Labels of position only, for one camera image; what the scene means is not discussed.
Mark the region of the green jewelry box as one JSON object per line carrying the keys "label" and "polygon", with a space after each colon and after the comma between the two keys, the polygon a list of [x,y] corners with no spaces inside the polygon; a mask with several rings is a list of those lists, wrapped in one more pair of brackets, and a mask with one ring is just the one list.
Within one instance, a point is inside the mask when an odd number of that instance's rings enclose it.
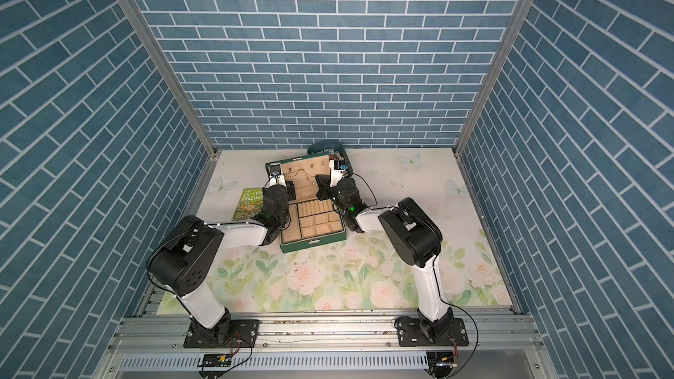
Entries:
{"label": "green jewelry box", "polygon": [[265,164],[280,164],[284,178],[295,184],[295,199],[289,200],[290,225],[281,233],[280,248],[289,254],[311,247],[333,244],[347,239],[341,216],[330,200],[316,198],[316,175],[330,175],[328,152],[295,157]]}

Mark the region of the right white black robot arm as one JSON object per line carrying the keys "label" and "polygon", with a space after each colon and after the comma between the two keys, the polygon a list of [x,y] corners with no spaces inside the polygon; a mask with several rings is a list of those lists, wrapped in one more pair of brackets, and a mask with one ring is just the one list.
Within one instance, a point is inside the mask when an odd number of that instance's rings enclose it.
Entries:
{"label": "right white black robot arm", "polygon": [[334,182],[330,175],[318,175],[317,184],[317,198],[331,201],[349,230],[385,233],[398,257],[412,268],[419,297],[419,320],[425,328],[437,333],[448,326],[453,311],[445,300],[436,266],[442,250],[442,233],[426,212],[412,198],[380,208],[365,205],[351,177]]}

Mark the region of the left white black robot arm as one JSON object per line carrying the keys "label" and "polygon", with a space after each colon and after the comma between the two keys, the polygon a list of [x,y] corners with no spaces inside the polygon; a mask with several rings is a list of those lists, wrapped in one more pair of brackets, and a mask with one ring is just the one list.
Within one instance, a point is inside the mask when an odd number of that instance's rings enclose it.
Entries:
{"label": "left white black robot arm", "polygon": [[186,216],[149,257],[147,273],[178,298],[191,320],[207,332],[227,322],[207,277],[216,257],[228,249],[262,247],[290,225],[290,196],[284,176],[276,172],[263,188],[263,206],[252,219],[206,222]]}

